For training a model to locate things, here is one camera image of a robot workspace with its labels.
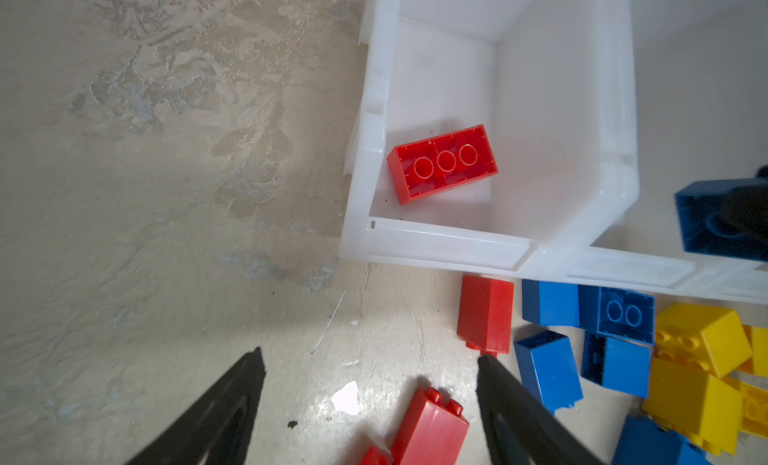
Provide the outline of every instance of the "yellow block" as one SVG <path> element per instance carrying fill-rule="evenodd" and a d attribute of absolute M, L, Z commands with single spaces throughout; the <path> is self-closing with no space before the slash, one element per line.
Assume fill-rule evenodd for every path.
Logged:
<path fill-rule="evenodd" d="M 752 345 L 752 358 L 741 364 L 738 370 L 768 377 L 768 328 L 744 325 L 744 332 Z"/>
<path fill-rule="evenodd" d="M 659 358 L 725 377 L 752 355 L 738 314 L 726 308 L 678 303 L 656 317 Z"/>
<path fill-rule="evenodd" d="M 740 391 L 744 398 L 741 431 L 768 438 L 768 391 L 734 378 L 726 377 L 724 380 Z"/>
<path fill-rule="evenodd" d="M 741 409 L 741 393 L 705 371 L 659 358 L 650 363 L 643 410 L 706 451 L 736 452 Z"/>

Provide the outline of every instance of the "white plastic bin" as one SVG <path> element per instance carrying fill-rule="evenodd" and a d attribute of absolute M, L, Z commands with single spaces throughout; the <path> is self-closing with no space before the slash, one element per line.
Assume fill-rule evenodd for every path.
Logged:
<path fill-rule="evenodd" d="M 366 0 L 340 256 L 768 302 L 759 264 L 683 252 L 674 209 L 768 163 L 765 23 L 762 0 Z M 400 206 L 392 148 L 478 124 L 498 175 Z"/>

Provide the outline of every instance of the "red toy brick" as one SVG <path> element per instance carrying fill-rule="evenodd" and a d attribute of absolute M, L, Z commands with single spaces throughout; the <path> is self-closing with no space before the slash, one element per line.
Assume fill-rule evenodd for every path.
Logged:
<path fill-rule="evenodd" d="M 514 284 L 510 281 L 464 275 L 456 334 L 473 350 L 493 356 L 508 354 L 513 300 Z"/>
<path fill-rule="evenodd" d="M 397 465 L 453 465 L 469 431 L 464 408 L 451 400 L 442 404 L 434 388 L 416 390 L 392 445 Z"/>
<path fill-rule="evenodd" d="M 392 461 L 386 457 L 384 452 L 371 445 L 360 465 L 392 465 Z"/>
<path fill-rule="evenodd" d="M 397 146 L 386 162 L 400 205 L 498 173 L 483 125 Z"/>

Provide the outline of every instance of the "blue toy brick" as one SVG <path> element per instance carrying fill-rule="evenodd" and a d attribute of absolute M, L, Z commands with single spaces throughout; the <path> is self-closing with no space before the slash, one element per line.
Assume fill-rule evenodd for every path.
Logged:
<path fill-rule="evenodd" d="M 587 332 L 581 376 L 610 390 L 648 398 L 651 355 L 643 345 Z"/>
<path fill-rule="evenodd" d="M 612 465 L 709 465 L 706 452 L 649 418 L 627 417 Z"/>
<path fill-rule="evenodd" d="M 578 327 L 578 285 L 523 280 L 523 319 L 545 327 Z"/>
<path fill-rule="evenodd" d="M 571 340 L 551 330 L 515 342 L 520 377 L 551 413 L 584 398 Z"/>
<path fill-rule="evenodd" d="M 619 288 L 578 287 L 581 328 L 653 345 L 656 298 Z"/>
<path fill-rule="evenodd" d="M 725 196 L 740 186 L 765 185 L 765 179 L 694 182 L 675 194 L 683 249 L 691 253 L 768 261 L 768 244 L 720 218 Z"/>

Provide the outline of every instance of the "beige floor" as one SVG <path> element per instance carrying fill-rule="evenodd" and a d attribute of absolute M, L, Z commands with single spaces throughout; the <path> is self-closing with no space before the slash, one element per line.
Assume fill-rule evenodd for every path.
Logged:
<path fill-rule="evenodd" d="M 426 381 L 466 407 L 459 462 L 488 462 L 460 275 L 335 258 L 361 10 L 0 0 L 0 461 L 121 463 L 260 345 L 249 463 L 355 464 Z M 353 381 L 357 415 L 331 401 Z M 609 460 L 638 403 L 583 385 L 557 416 Z"/>

